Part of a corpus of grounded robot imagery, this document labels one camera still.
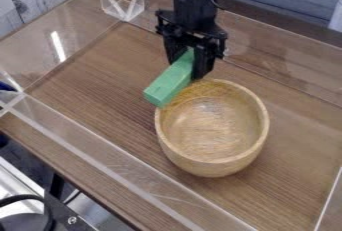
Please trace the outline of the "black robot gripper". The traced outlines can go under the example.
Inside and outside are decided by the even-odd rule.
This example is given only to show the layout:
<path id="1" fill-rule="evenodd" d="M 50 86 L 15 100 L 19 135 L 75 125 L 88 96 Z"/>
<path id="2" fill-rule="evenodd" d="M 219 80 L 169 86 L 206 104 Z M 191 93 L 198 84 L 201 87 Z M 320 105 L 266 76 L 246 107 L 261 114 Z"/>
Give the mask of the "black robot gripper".
<path id="1" fill-rule="evenodd" d="M 223 57 L 227 32 L 217 24 L 217 0 L 174 0 L 174 9 L 159 9 L 157 32 L 163 36 L 169 63 L 194 47 L 191 79 L 202 79 Z"/>

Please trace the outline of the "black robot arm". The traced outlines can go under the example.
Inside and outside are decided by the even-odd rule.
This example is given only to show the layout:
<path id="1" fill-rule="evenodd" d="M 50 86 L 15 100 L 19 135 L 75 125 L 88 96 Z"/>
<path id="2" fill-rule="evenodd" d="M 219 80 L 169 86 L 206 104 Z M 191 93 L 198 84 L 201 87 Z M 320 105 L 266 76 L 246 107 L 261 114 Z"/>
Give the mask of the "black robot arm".
<path id="1" fill-rule="evenodd" d="M 169 63 L 194 49 L 191 79 L 202 79 L 214 69 L 226 50 L 227 32 L 217 24 L 217 0 L 173 0 L 174 9 L 159 9 L 157 32 L 163 36 Z"/>

